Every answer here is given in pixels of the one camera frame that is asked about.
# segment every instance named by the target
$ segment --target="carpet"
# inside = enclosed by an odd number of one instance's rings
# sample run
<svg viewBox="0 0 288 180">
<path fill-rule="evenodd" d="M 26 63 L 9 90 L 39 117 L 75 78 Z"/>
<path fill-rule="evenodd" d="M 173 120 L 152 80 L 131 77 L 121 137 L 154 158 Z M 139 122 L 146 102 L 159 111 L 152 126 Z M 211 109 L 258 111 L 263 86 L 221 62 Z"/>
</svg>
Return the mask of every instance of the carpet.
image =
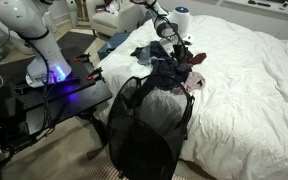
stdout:
<svg viewBox="0 0 288 180">
<path fill-rule="evenodd" d="M 115 169 L 113 163 L 111 162 L 108 146 L 105 146 L 105 148 L 94 159 L 87 162 L 85 164 L 85 168 L 88 174 L 90 175 L 89 176 L 90 179 L 96 179 L 96 180 L 118 179 L 119 172 Z M 177 174 L 174 174 L 172 180 L 187 180 L 187 179 Z"/>
<path fill-rule="evenodd" d="M 85 52 L 88 47 L 94 42 L 96 36 L 84 33 L 67 32 L 58 41 L 61 49 L 68 49 L 70 47 L 77 47 L 81 52 Z"/>
</svg>

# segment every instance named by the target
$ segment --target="black mesh laundry basket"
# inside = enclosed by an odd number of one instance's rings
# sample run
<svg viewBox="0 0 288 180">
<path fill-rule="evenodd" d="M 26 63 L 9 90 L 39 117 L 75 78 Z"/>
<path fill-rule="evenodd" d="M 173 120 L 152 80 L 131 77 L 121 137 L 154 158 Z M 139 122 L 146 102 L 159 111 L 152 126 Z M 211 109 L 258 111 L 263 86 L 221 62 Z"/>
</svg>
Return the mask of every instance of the black mesh laundry basket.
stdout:
<svg viewBox="0 0 288 180">
<path fill-rule="evenodd" d="M 184 95 L 164 91 L 170 84 L 181 87 Z M 123 85 L 108 120 L 110 157 L 121 176 L 172 178 L 193 103 L 184 87 L 167 76 L 131 77 Z"/>
</svg>

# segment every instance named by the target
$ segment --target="clothing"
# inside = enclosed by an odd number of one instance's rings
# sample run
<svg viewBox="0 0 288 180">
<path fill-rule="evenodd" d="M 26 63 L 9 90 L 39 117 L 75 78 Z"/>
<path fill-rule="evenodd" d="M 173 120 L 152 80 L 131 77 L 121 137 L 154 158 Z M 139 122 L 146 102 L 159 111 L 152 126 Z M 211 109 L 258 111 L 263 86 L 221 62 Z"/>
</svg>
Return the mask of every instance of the clothing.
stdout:
<svg viewBox="0 0 288 180">
<path fill-rule="evenodd" d="M 178 66 L 178 62 L 173 58 L 155 60 L 152 61 L 152 64 L 153 71 L 151 74 L 169 76 L 179 83 L 185 82 L 189 73 L 192 71 L 191 67 L 188 65 L 182 64 Z M 177 87 L 177 85 L 174 80 L 170 80 L 169 78 L 162 78 L 157 87 L 162 90 L 172 90 L 173 88 Z"/>
<path fill-rule="evenodd" d="M 185 63 L 191 65 L 201 64 L 206 57 L 206 53 L 200 53 L 197 54 L 194 58 L 189 58 L 187 61 L 185 61 Z"/>
<path fill-rule="evenodd" d="M 200 73 L 190 72 L 183 86 L 187 92 L 192 92 L 195 89 L 202 89 L 204 85 L 205 85 L 205 79 Z M 179 87 L 174 88 L 172 92 L 174 94 L 183 94 L 182 89 Z"/>
<path fill-rule="evenodd" d="M 109 6 L 111 4 L 112 0 L 104 0 L 104 3 L 106 6 Z"/>
<path fill-rule="evenodd" d="M 185 47 L 186 55 L 184 58 L 182 57 L 182 56 L 184 56 L 184 51 L 183 51 L 182 45 L 173 45 L 173 49 L 174 49 L 173 57 L 176 58 L 180 63 L 186 62 L 189 58 L 193 58 L 193 54 L 188 50 L 187 47 Z"/>
<path fill-rule="evenodd" d="M 120 6 L 116 1 L 111 1 L 111 3 L 106 7 L 106 11 L 118 16 L 118 11 L 120 10 Z"/>
<path fill-rule="evenodd" d="M 152 41 L 146 47 L 137 47 L 131 56 L 136 56 L 139 60 L 137 63 L 141 65 L 148 65 L 151 59 L 170 58 L 159 41 Z"/>
<path fill-rule="evenodd" d="M 144 66 L 148 65 L 150 63 L 150 55 L 151 55 L 150 50 L 151 50 L 150 45 L 143 48 L 137 63 Z"/>
</svg>

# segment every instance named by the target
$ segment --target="bed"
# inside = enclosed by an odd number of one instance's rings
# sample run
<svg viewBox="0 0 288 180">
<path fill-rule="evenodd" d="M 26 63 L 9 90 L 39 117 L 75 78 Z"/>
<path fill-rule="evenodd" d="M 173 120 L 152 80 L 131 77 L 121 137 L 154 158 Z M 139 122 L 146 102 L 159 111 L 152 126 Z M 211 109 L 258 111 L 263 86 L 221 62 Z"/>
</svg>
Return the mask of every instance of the bed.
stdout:
<svg viewBox="0 0 288 180">
<path fill-rule="evenodd" d="M 217 179 L 288 179 L 288 41 L 211 16 L 192 16 L 188 31 L 189 50 L 207 58 L 192 67 L 205 86 L 191 92 L 181 158 Z M 114 96 L 131 76 L 150 74 L 130 54 L 153 40 L 147 21 L 98 64 Z M 98 114 L 105 123 L 113 99 Z"/>
</svg>

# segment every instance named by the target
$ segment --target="white wall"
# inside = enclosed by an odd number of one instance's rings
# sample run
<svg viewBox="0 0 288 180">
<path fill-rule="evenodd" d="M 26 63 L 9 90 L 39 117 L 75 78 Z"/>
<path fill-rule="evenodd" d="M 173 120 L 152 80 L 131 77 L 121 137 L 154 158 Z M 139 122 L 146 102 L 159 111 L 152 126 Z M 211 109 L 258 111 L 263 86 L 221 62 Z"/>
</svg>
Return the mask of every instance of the white wall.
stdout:
<svg viewBox="0 0 288 180">
<path fill-rule="evenodd" d="M 194 0 L 158 0 L 158 2 L 169 11 L 177 6 L 184 6 L 190 10 L 192 15 L 220 17 L 254 31 L 262 31 L 279 39 L 288 39 L 288 15 L 226 2 L 222 4 L 224 7 Z"/>
<path fill-rule="evenodd" d="M 50 7 L 50 11 L 56 25 L 70 20 L 66 1 L 54 1 L 53 5 Z"/>
</svg>

